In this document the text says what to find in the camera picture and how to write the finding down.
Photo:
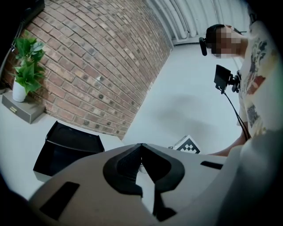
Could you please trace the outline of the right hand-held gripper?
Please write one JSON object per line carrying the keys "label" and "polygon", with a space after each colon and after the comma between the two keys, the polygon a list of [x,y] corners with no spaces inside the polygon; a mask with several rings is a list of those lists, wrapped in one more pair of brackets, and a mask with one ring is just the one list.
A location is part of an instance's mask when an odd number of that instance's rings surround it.
{"label": "right hand-held gripper", "polygon": [[173,150],[193,153],[193,154],[200,153],[199,146],[189,135],[184,136],[177,143],[175,143],[173,146],[170,146],[169,148]]}

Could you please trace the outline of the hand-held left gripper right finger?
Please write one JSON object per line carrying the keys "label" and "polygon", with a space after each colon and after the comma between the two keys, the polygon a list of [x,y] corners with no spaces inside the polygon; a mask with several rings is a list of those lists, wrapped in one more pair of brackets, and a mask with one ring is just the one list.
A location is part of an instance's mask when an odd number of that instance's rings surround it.
{"label": "hand-held left gripper right finger", "polygon": [[154,183],[153,211],[136,212],[138,226],[218,226],[223,197],[213,183],[224,158],[137,144]]}

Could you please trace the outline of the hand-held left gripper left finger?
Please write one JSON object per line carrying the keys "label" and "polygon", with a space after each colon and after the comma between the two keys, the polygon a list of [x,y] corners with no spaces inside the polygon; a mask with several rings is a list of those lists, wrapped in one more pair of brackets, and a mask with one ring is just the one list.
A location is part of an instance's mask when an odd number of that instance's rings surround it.
{"label": "hand-held left gripper left finger", "polygon": [[81,158],[52,176],[29,200],[49,226],[152,226],[136,184],[140,145]]}

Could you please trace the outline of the black box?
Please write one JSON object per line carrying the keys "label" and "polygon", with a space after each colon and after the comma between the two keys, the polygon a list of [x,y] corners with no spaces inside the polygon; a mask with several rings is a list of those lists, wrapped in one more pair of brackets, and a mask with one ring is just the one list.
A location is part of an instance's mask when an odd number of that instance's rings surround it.
{"label": "black box", "polygon": [[52,177],[78,159],[104,151],[98,135],[56,121],[46,135],[33,170]]}

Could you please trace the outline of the person's right forearm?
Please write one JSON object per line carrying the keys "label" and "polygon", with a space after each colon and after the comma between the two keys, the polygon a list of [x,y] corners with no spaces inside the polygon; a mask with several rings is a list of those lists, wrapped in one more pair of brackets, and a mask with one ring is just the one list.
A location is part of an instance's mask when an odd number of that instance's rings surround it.
{"label": "person's right forearm", "polygon": [[227,148],[225,148],[222,151],[212,153],[210,155],[227,157],[232,148],[234,148],[236,146],[244,145],[245,142],[246,142],[245,135],[242,132],[241,135],[230,146],[228,146]]}

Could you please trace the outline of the black chest-mounted device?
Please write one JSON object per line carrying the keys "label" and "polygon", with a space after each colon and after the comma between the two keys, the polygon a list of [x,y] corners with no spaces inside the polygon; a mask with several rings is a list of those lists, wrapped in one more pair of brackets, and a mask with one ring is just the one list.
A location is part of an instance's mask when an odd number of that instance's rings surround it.
{"label": "black chest-mounted device", "polygon": [[228,85],[232,86],[232,92],[239,93],[240,90],[241,75],[240,71],[237,71],[236,75],[233,75],[227,68],[216,65],[214,83],[216,89],[220,90],[223,94]]}

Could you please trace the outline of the white printed t-shirt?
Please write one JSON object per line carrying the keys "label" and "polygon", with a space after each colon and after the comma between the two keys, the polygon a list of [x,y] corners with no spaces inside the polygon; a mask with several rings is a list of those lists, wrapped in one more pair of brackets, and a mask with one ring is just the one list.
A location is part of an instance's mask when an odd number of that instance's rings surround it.
{"label": "white printed t-shirt", "polygon": [[241,119],[252,137],[283,128],[283,59],[261,21],[250,26],[240,69]]}

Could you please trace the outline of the green potted plant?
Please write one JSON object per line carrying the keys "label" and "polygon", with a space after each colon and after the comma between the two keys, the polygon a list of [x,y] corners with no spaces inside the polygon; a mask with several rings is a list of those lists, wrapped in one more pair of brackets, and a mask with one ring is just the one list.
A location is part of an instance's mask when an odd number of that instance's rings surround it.
{"label": "green potted plant", "polygon": [[12,98],[16,102],[24,102],[29,93],[37,91],[42,85],[45,69],[39,65],[45,55],[44,43],[37,41],[29,31],[15,39],[15,47],[18,51],[16,59],[19,65],[14,67],[14,84]]}

